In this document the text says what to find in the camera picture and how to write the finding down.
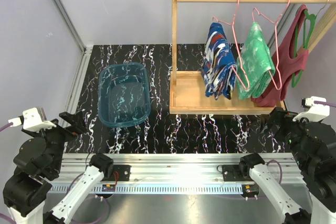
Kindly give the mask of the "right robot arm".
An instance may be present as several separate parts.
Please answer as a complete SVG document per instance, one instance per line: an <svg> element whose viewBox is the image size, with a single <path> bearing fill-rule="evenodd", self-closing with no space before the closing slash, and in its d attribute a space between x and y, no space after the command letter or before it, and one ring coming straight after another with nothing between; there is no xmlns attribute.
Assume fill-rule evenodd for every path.
<svg viewBox="0 0 336 224"><path fill-rule="evenodd" d="M272 203L282 223L335 223L335 130L307 116L275 108L265 129L279 126L275 137L287 144L312 200L308 213L274 179L257 153L241 157L239 176L252 179Z"/></svg>

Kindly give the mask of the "green tie-dye trousers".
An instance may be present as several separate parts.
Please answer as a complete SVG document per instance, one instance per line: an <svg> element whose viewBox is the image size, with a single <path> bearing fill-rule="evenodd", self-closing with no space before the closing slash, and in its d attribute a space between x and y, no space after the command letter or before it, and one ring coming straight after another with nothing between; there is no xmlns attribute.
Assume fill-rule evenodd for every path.
<svg viewBox="0 0 336 224"><path fill-rule="evenodd" d="M270 84L275 66L257 22L253 22L240 56L237 59L237 72L242 80L237 81L238 98L258 98Z"/></svg>

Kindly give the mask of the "blue patterned trousers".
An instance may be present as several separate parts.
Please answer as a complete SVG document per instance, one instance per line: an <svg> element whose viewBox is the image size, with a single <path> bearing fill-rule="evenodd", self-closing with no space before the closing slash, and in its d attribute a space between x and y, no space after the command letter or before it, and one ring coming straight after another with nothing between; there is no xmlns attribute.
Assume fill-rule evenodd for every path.
<svg viewBox="0 0 336 224"><path fill-rule="evenodd" d="M201 71L205 95L213 96L215 100L223 95L230 100L236 82L235 70L237 70L236 60L223 27L220 23L213 22L207 36Z"/></svg>

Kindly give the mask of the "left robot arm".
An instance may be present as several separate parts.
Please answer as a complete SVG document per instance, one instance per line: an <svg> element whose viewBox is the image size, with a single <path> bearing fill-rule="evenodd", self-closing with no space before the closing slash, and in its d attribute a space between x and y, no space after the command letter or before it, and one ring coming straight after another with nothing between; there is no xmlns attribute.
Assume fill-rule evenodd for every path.
<svg viewBox="0 0 336 224"><path fill-rule="evenodd" d="M59 117L69 126L60 126L58 119L47 120L42 108L32 108L1 128L20 125L22 132L30 136L14 157L16 169L3 189L4 203L13 223L71 223L95 185L113 176L113 159L102 153L94 154L80 181L52 210L44 212L51 181L60 174L65 143L87 132L81 111L62 112Z"/></svg>

